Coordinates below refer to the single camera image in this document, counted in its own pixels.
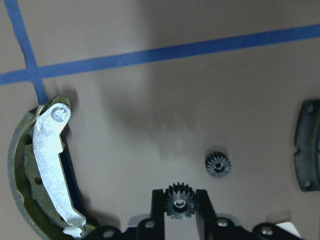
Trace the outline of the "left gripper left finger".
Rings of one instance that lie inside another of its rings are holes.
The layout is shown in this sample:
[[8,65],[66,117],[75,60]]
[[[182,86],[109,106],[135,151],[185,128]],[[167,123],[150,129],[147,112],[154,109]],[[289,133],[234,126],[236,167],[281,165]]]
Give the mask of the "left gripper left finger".
[[165,239],[165,194],[162,189],[152,191],[150,217],[125,232],[104,225],[96,228],[84,238],[86,240],[164,240]]

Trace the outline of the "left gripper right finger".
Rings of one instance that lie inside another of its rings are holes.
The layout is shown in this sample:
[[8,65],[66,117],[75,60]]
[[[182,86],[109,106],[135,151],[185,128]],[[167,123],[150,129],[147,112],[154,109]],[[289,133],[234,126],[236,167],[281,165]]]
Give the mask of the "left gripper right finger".
[[299,240],[300,238],[272,223],[260,223],[252,231],[237,226],[227,217],[218,217],[208,192],[197,189],[196,223],[201,240]]

